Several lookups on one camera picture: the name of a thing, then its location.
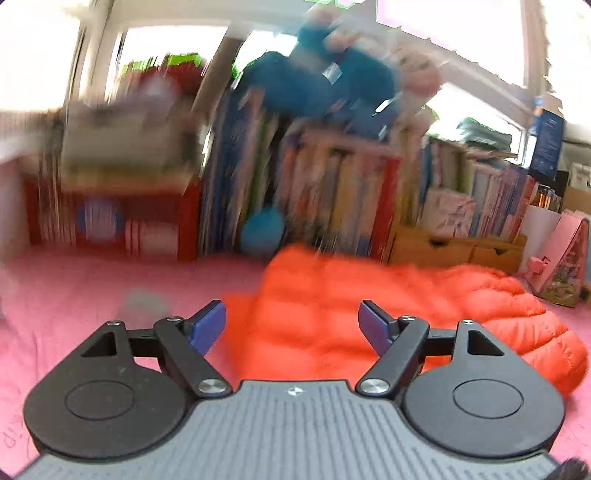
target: blue stuffed toy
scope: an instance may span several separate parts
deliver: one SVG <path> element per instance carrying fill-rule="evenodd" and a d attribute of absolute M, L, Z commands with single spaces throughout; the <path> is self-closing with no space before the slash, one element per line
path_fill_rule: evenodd
<path fill-rule="evenodd" d="M 334 20 L 322 5 L 313 7 L 290 56 L 263 54 L 245 68 L 236 94 L 258 87 L 271 111 L 326 119 L 346 132 L 381 140 L 398 116 L 391 102 L 395 72 L 353 46 L 355 38 L 340 32 Z"/>

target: window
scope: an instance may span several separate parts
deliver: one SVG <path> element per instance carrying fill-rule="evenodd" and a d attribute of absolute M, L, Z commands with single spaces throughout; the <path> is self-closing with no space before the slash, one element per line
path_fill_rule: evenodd
<path fill-rule="evenodd" d="M 511 151 L 519 152 L 522 131 L 504 120 L 493 107 L 469 93 L 451 84 L 445 84 L 439 93 L 427 102 L 427 105 L 439 117 L 439 120 L 429 129 L 429 133 L 447 140 L 459 140 L 459 132 L 456 129 L 458 124 L 464 118 L 471 117 L 501 133 L 511 134 L 513 136 Z"/>
<path fill-rule="evenodd" d="M 519 0 L 378 0 L 378 22 L 431 38 L 508 83 L 524 84 Z"/>
<path fill-rule="evenodd" d="M 274 34 L 255 30 L 243 43 L 236 56 L 236 68 L 241 72 L 246 65 L 263 55 L 266 51 L 278 51 L 288 56 L 296 46 L 297 38 L 292 35 Z"/>
<path fill-rule="evenodd" d="M 583 0 L 543 0 L 548 37 L 548 80 L 567 122 L 589 125 L 591 8 Z"/>
<path fill-rule="evenodd" d="M 197 52 L 209 61 L 226 33 L 226 27 L 206 25 L 165 25 L 162 27 L 130 28 L 121 51 L 120 67 L 132 60 L 157 57 L 160 64 L 167 53 Z"/>
<path fill-rule="evenodd" d="M 0 5 L 0 110 L 63 106 L 80 22 L 61 11 L 90 0 L 5 0 Z"/>

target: pink carpet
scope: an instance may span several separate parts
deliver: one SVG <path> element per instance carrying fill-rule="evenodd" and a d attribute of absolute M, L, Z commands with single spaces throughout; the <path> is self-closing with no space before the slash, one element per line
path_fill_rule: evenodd
<path fill-rule="evenodd" d="M 174 314 L 190 316 L 212 299 L 255 291 L 263 266 L 217 257 L 190 265 L 115 261 L 33 250 L 10 263 L 16 292 L 5 299 L 0 323 L 0 468 L 18 472 L 37 456 L 22 420 L 31 387 L 101 323 L 113 318 L 132 288 L 162 297 Z M 591 310 L 549 306 L 591 345 Z M 227 372 L 222 354 L 210 361 Z M 146 366 L 153 362 L 142 361 Z M 567 418 L 552 453 L 591 462 L 591 380 L 567 400 Z"/>

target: blue poster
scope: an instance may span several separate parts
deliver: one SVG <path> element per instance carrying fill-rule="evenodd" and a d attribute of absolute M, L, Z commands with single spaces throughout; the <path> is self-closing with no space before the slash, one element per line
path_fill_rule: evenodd
<path fill-rule="evenodd" d="M 534 129 L 532 134 L 538 138 L 530 168 L 554 180 L 564 137 L 564 118 L 542 110 L 535 120 Z"/>

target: black circular disc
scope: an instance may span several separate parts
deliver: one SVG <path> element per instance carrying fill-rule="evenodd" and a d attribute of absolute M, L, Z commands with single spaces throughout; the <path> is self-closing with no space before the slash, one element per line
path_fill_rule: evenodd
<path fill-rule="evenodd" d="M 113 380 L 94 380 L 77 386 L 66 397 L 66 408 L 84 420 L 120 417 L 134 405 L 134 391 Z"/>
<path fill-rule="evenodd" d="M 482 419 L 502 419 L 523 405 L 519 390 L 498 380 L 469 380 L 456 387 L 453 401 L 464 412 Z"/>
<path fill-rule="evenodd" d="M 92 369 L 70 375 L 57 369 L 45 377 L 24 406 L 37 446 L 101 460 L 136 454 L 167 437 L 183 419 L 183 390 L 148 368 L 122 370 L 104 369 L 97 378 Z"/>
<path fill-rule="evenodd" d="M 461 455 L 508 458 L 548 448 L 564 419 L 562 398 L 518 360 L 523 365 L 515 369 L 496 369 L 480 357 L 420 375 L 402 401 L 406 418 L 422 436 Z"/>

